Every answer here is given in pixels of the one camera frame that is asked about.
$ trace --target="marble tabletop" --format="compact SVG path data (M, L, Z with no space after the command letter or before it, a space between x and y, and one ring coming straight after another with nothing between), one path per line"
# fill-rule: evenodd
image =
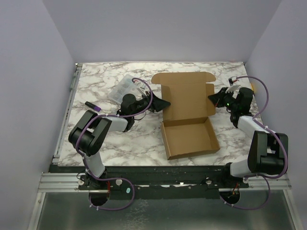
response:
M108 99L108 94L126 75L151 82L151 77L159 72L206 71L216 76L215 92L229 86L228 78L244 76L246 70L242 62L117 62L83 64L63 145L60 149L59 166L81 166L81 156L68 142L68 135L84 112L89 108L86 101L102 108L101 114L114 114L119 105ZM240 85L251 87L248 79L241 79ZM150 84L154 94L161 97L161 86ZM258 108L255 99L251 112ZM106 166L180 166L180 165L224 165L247 158L251 139L230 122L230 114L225 108L217 108L210 116L221 149L215 154L167 160L160 131L162 112L148 113L142 121L136 121L129 132L109 132L100 155Z

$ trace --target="brown cardboard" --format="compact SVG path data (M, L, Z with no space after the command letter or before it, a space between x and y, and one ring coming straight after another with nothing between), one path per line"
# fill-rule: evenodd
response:
M161 84L162 99L171 105L163 110L161 132L169 160L216 153L219 143L209 119L215 107L208 95L214 94L216 78L207 72L158 73L152 83Z

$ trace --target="cardboard box lid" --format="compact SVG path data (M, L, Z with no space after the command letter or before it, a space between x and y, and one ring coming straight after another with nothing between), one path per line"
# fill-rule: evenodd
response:
M171 106L163 110L163 120L183 120L208 117L215 114L215 107L208 99L214 94L215 81L208 72L157 73L152 83L161 84L162 99Z

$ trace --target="black and purple object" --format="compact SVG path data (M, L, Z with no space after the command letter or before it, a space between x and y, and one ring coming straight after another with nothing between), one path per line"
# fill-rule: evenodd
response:
M97 105L94 105L93 103L90 102L85 102L85 105L90 107L91 109L94 109L96 112L100 112L101 108L98 107Z

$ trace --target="gray wall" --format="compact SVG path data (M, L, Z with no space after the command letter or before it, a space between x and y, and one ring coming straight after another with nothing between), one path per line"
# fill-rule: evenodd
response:
M247 61L281 0L43 0L76 62Z
M26 229L75 69L40 0L0 7L0 229Z
M289 176L300 216L307 228L307 1L283 0L246 68L265 81L270 93L263 121L289 136ZM259 106L264 90L257 85Z

